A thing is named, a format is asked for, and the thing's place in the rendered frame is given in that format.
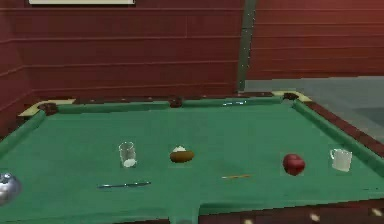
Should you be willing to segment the brown bread roll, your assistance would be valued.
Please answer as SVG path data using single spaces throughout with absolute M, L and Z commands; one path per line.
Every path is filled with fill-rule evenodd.
M 174 163 L 185 163 L 194 158 L 195 154 L 183 146 L 175 147 L 170 153 L 170 160 Z

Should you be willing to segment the red apple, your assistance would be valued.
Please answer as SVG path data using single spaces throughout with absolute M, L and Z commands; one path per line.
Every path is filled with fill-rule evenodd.
M 283 158 L 283 168 L 286 173 L 297 176 L 305 169 L 305 161 L 297 154 L 287 154 Z

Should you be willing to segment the green pool table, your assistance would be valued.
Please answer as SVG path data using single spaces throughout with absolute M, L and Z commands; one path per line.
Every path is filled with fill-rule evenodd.
M 194 158 L 172 162 L 177 146 Z M 353 154 L 348 172 L 332 149 Z M 293 95 L 47 104 L 0 141 L 0 172 L 22 185 L 0 224 L 384 224 L 384 145 Z

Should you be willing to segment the silver knife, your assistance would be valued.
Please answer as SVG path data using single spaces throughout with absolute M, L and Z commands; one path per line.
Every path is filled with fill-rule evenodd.
M 151 182 L 134 182 L 134 183 L 124 183 L 124 184 L 103 184 L 100 186 L 97 186 L 99 189 L 108 189 L 108 188 L 125 188 L 125 187 L 141 187 L 150 185 Z

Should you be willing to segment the white mug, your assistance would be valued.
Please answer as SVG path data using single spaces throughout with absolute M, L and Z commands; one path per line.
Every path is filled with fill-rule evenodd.
M 332 149 L 330 151 L 332 167 L 342 172 L 348 172 L 351 167 L 353 154 L 345 149 Z

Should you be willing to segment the silver metal bowl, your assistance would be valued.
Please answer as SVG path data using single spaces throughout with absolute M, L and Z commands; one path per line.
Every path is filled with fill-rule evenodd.
M 10 203 L 21 191 L 21 182 L 15 175 L 0 173 L 0 206 Z

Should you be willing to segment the clear drinking glass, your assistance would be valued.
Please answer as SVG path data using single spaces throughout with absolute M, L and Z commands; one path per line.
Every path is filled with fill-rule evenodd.
M 136 151 L 133 142 L 123 142 L 119 145 L 119 155 L 124 168 L 131 168 L 137 164 Z

